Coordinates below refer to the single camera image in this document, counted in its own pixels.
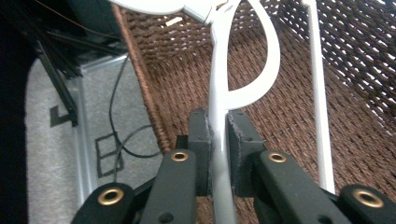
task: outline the white curved handle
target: white curved handle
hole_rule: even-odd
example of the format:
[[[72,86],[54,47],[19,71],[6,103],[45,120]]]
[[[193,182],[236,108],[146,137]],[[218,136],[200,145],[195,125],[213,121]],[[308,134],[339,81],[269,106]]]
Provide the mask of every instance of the white curved handle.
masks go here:
[[[109,0],[121,7],[150,15],[169,15],[183,10],[193,19],[208,25],[212,9],[216,8],[213,0]]]
[[[109,0],[121,7],[150,15],[169,15],[183,9],[186,0]]]
[[[225,106],[229,110],[251,105],[262,98],[274,85],[279,72],[280,49],[274,25],[258,0],[248,1],[256,10],[267,38],[267,62],[260,75],[254,81],[241,89],[228,92]]]

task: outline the wicker basket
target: wicker basket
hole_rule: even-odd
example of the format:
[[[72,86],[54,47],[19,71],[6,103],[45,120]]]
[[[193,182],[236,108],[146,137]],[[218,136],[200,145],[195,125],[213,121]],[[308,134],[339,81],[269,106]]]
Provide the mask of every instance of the wicker basket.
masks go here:
[[[292,0],[262,1],[281,48],[274,87],[244,108],[271,149],[291,154],[318,181],[308,27]],[[396,199],[395,2],[318,1],[337,190],[362,183]],[[212,45],[209,28],[183,14],[149,16],[114,6],[163,152],[187,134],[188,115],[207,106]],[[169,25],[175,17],[179,21]],[[265,33],[242,2],[230,40],[229,85],[245,86],[262,70]],[[198,223],[212,219],[199,198]],[[252,201],[235,199],[241,223],[257,223]]]

